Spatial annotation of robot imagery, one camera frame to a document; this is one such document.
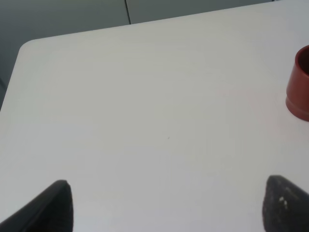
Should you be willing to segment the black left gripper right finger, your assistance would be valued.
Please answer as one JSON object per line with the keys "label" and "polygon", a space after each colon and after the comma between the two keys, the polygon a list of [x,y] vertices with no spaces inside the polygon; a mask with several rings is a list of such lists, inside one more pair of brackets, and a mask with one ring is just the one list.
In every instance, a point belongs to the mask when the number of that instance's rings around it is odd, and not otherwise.
{"label": "black left gripper right finger", "polygon": [[262,218],[266,232],[307,232],[309,194],[281,175],[269,176]]}

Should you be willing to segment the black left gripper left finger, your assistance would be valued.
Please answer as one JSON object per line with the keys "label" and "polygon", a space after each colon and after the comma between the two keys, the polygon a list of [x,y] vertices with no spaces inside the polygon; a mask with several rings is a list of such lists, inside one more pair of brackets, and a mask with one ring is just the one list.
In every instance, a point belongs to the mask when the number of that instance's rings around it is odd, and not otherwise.
{"label": "black left gripper left finger", "polygon": [[2,232],[73,231],[72,191],[66,180],[57,180],[32,201],[0,223]]}

